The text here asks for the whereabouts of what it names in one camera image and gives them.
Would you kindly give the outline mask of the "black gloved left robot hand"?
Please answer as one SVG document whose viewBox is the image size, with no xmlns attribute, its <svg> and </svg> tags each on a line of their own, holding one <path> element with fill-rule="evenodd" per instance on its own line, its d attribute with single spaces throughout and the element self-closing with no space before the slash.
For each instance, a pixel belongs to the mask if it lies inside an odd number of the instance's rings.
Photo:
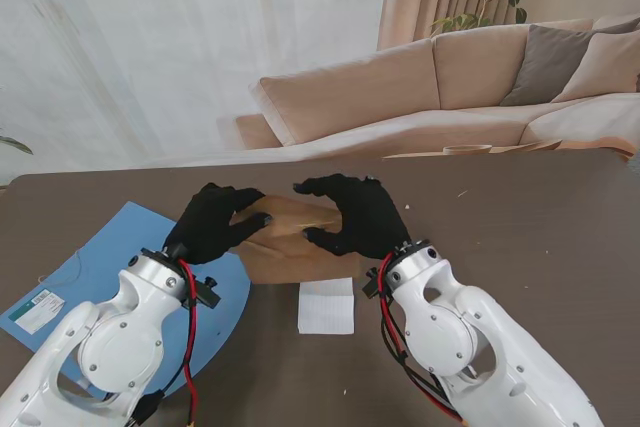
<svg viewBox="0 0 640 427">
<path fill-rule="evenodd" d="M 270 223 L 272 217 L 266 212 L 257 212 L 231 223 L 235 214 L 263 197 L 264 194 L 255 188 L 206 184 L 192 197 L 166 237 L 163 248 L 170 257 L 192 265 L 220 258 Z"/>
</svg>

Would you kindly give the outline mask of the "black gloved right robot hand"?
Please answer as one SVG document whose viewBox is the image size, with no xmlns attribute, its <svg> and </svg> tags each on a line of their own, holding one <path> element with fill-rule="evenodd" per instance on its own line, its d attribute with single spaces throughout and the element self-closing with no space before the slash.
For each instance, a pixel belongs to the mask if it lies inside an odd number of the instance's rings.
<svg viewBox="0 0 640 427">
<path fill-rule="evenodd" d="M 337 173 L 296 183 L 293 190 L 298 194 L 327 197 L 335 203 L 342 218 L 340 231 L 308 227 L 303 233 L 309 242 L 336 256 L 357 253 L 382 260 L 411 242 L 394 202 L 377 179 Z"/>
</svg>

